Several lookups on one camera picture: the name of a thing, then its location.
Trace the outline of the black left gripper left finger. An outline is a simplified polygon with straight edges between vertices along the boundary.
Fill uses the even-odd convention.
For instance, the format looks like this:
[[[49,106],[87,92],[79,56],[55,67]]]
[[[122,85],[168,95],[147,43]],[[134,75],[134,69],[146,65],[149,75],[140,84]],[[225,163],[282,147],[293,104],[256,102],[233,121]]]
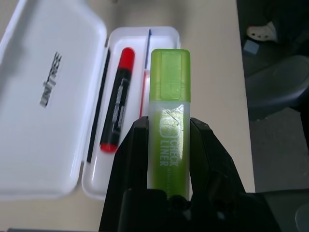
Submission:
[[[115,153],[100,232],[118,230],[123,194],[126,190],[145,189],[147,186],[148,132],[148,117],[143,116],[133,122]]]

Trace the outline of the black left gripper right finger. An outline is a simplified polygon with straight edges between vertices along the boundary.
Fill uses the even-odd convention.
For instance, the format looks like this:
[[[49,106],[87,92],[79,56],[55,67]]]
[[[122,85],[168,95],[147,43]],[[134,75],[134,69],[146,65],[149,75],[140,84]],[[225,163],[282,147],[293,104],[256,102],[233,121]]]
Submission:
[[[190,118],[190,177],[192,200],[226,199],[245,193],[232,157],[208,124]]]

